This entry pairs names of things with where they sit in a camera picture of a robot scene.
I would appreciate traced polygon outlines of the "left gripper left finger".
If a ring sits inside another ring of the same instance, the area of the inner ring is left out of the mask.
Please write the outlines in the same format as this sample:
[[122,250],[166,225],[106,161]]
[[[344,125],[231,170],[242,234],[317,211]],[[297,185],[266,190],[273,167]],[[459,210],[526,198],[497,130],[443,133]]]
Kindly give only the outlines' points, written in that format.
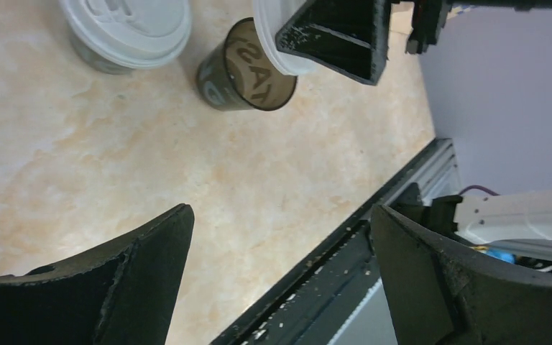
[[180,204],[25,275],[0,276],[0,344],[163,344],[193,234]]

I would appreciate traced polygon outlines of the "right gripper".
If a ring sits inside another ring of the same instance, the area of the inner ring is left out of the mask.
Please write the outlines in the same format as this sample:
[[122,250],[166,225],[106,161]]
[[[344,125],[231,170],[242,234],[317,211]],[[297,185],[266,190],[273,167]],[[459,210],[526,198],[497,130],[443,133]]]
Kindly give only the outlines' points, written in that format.
[[[552,0],[413,1],[406,53],[436,45],[455,6],[529,12],[552,9]],[[382,0],[306,1],[275,34],[280,52],[306,58],[358,83],[375,86],[387,64],[391,3]]]

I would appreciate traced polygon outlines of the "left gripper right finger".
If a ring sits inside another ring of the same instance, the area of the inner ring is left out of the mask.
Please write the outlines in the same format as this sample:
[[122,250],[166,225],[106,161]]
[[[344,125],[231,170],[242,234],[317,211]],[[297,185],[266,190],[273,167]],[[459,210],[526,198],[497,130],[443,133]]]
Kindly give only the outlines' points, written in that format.
[[371,239],[399,344],[552,344],[552,274],[375,206]]

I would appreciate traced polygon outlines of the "dark printed coffee cup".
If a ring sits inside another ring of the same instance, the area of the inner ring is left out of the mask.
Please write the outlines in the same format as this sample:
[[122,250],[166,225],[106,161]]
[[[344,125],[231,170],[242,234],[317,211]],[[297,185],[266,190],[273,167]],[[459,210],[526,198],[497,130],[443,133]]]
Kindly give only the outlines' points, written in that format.
[[74,33],[70,34],[70,44],[78,57],[88,66],[98,72],[109,75],[126,75],[133,71],[132,68],[118,65],[107,60],[89,48]]
[[195,84],[204,102],[219,111],[275,111],[289,103],[298,78],[277,70],[247,17],[198,66]]

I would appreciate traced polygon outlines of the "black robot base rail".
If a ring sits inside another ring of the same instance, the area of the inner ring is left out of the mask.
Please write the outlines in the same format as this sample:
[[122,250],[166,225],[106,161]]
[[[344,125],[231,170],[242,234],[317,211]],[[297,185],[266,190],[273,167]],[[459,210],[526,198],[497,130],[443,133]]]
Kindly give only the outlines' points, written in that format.
[[420,202],[456,167],[452,139],[434,139],[296,264],[213,344],[327,344],[378,283],[369,243],[374,204]]

